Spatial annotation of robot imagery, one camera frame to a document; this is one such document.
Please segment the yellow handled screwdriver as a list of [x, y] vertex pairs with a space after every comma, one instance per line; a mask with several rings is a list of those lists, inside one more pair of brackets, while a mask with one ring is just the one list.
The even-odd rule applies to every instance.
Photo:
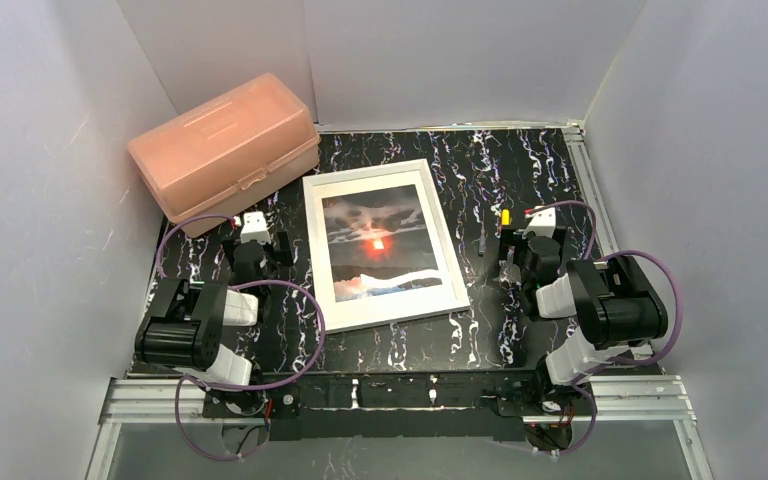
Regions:
[[500, 227], [506, 228], [511, 225], [511, 213], [509, 209], [503, 209], [500, 213]]

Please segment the white picture frame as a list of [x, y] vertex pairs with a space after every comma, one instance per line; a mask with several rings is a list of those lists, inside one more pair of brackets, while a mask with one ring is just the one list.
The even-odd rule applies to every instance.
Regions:
[[[322, 200], [327, 197], [414, 185], [442, 273], [439, 286], [346, 302], [335, 300]], [[321, 173], [303, 179], [304, 206], [314, 295], [327, 332], [336, 333], [391, 322], [462, 312], [470, 300], [458, 255], [445, 220], [436, 184], [425, 159]]]

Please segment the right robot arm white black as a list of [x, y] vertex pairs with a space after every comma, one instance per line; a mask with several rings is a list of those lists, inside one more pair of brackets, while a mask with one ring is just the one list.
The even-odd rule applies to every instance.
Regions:
[[571, 387], [631, 348], [667, 333], [668, 313], [630, 255], [562, 261], [563, 231], [549, 236], [505, 226], [500, 271], [520, 285], [519, 302], [532, 321], [576, 320], [563, 344], [537, 364], [546, 391]]

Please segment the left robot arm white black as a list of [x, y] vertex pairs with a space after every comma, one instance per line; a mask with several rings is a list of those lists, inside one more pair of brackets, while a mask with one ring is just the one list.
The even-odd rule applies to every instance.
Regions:
[[[232, 278], [244, 283], [276, 279], [281, 268], [293, 264], [285, 231], [263, 244], [252, 234], [228, 237], [222, 248]], [[272, 306], [268, 285], [237, 292], [225, 281], [162, 278], [135, 335], [136, 359], [208, 383], [247, 385], [253, 364], [222, 343], [223, 329], [255, 326], [269, 318]]]

